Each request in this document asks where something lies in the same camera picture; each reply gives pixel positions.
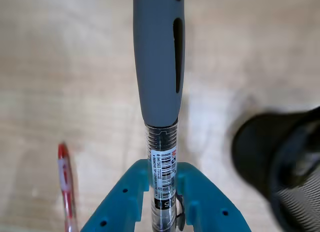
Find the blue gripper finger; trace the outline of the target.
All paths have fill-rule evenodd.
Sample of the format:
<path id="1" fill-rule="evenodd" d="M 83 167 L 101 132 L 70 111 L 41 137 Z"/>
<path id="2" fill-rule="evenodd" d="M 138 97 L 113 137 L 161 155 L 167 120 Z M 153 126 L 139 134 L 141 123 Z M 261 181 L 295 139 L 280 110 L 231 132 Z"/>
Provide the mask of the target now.
<path id="1" fill-rule="evenodd" d="M 144 192 L 149 188 L 148 160 L 138 160 L 124 173 L 81 231 L 133 232 L 136 223 L 141 221 Z"/>
<path id="2" fill-rule="evenodd" d="M 195 232 L 249 232 L 241 212 L 195 166 L 177 165 L 177 193 L 183 197 L 186 224 Z"/>

